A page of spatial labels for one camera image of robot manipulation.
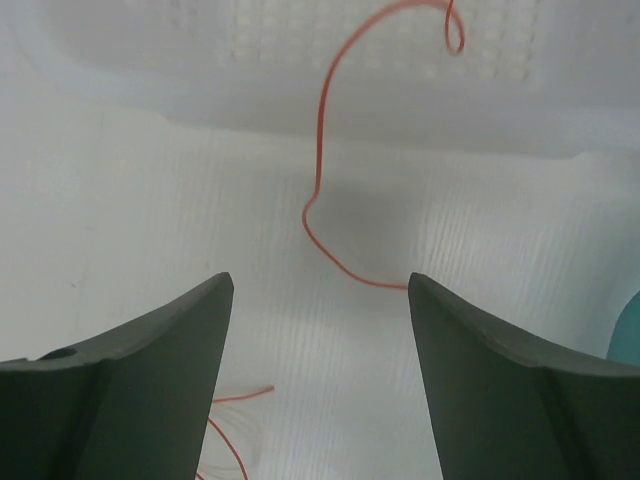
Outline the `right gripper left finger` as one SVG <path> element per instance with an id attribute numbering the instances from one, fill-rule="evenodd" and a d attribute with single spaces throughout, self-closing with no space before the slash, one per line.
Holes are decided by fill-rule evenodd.
<path id="1" fill-rule="evenodd" d="M 220 273 L 45 356 L 1 365 L 5 479 L 192 479 L 230 323 Z"/>

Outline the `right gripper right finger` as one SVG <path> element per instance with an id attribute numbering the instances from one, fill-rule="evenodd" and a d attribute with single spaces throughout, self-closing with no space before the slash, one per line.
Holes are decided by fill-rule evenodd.
<path id="1" fill-rule="evenodd" d="M 423 274 L 411 322 L 447 479 L 635 479 L 639 370 L 534 335 Z"/>

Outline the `teal transparent plastic tub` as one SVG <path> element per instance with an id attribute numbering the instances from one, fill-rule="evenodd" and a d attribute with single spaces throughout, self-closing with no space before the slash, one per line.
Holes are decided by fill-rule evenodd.
<path id="1" fill-rule="evenodd" d="M 637 292 L 620 313 L 607 351 L 611 361 L 640 365 L 640 293 Z"/>

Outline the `left white perforated basket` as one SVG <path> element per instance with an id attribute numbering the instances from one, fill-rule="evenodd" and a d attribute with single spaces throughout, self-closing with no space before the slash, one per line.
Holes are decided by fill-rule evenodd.
<path id="1" fill-rule="evenodd" d="M 1 356 L 229 273 L 210 477 L 438 479 L 399 283 L 607 353 L 639 289 L 639 5 L 5 1 Z M 238 393 L 254 392 L 252 400 Z"/>

